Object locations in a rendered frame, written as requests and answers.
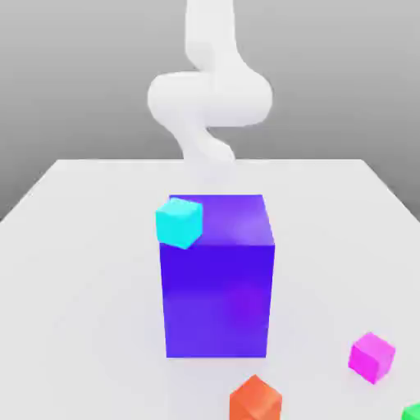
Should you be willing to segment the small cyan cube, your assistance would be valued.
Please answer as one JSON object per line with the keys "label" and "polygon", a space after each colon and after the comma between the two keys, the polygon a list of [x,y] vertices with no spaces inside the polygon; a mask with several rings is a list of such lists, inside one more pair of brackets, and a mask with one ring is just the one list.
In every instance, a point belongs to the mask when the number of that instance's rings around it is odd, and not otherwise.
{"label": "small cyan cube", "polygon": [[172,197],[156,212],[157,240],[188,249],[203,233],[203,205]]}

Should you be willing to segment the small orange cube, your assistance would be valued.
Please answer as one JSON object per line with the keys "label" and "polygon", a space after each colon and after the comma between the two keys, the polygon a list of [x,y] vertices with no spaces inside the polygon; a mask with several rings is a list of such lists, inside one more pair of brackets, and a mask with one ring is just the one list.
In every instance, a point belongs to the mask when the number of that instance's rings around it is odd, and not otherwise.
{"label": "small orange cube", "polygon": [[282,395],[257,375],[230,394],[229,420],[281,420]]}

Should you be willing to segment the small magenta cube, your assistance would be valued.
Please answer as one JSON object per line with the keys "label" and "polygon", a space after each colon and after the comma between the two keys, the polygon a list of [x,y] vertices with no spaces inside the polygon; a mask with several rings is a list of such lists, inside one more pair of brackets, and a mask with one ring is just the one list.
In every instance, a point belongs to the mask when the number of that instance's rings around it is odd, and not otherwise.
{"label": "small magenta cube", "polygon": [[390,371],[394,357],[393,345],[368,332],[352,344],[348,367],[366,381],[376,384]]}

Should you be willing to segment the large blue box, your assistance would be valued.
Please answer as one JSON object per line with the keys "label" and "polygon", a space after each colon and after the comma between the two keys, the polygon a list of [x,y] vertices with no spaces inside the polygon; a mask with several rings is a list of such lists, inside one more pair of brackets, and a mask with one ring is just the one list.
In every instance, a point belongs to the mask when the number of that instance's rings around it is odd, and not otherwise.
{"label": "large blue box", "polygon": [[262,195],[183,198],[203,205],[203,233],[159,246],[167,357],[265,357],[276,246]]}

